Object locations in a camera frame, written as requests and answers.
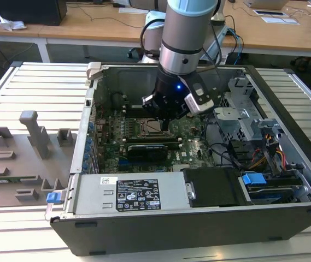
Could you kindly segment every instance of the laptop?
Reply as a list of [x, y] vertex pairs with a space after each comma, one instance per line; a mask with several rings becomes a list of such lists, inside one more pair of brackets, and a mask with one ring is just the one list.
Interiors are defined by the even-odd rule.
[[250, 8], [280, 10], [289, 0], [244, 0]]

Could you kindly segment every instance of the screw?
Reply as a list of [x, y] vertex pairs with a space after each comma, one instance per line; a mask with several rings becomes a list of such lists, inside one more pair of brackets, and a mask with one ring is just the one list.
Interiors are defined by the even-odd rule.
[[194, 199], [194, 193], [193, 193], [193, 192], [188, 192], [187, 194], [188, 194], [188, 198], [189, 198], [190, 200], [193, 200], [193, 199]]

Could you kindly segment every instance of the motherboard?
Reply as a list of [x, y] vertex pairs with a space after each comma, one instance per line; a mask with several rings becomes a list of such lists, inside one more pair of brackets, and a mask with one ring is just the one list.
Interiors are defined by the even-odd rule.
[[169, 172], [214, 166], [202, 138], [205, 120], [188, 114], [161, 131], [159, 121], [130, 117], [125, 111], [97, 110], [94, 138], [100, 174]]

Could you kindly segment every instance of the power supply label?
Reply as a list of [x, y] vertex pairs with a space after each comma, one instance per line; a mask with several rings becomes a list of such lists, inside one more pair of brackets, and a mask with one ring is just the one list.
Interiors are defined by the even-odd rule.
[[161, 209], [157, 179], [119, 180], [116, 183], [116, 210], [141, 211]]

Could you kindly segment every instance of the aluminum extrusion table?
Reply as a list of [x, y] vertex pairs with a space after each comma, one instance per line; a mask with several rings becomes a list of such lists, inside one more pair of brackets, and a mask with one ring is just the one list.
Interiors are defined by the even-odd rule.
[[[9, 68], [0, 81], [0, 126], [8, 126], [13, 134], [26, 133], [18, 120], [20, 112], [37, 110], [38, 123], [48, 133], [59, 128], [77, 133], [88, 88], [86, 66], [23, 63]], [[311, 92], [295, 74], [258, 70], [311, 139]], [[76, 257], [44, 214], [45, 206], [0, 208], [0, 261], [311, 261], [311, 227], [288, 241]]]

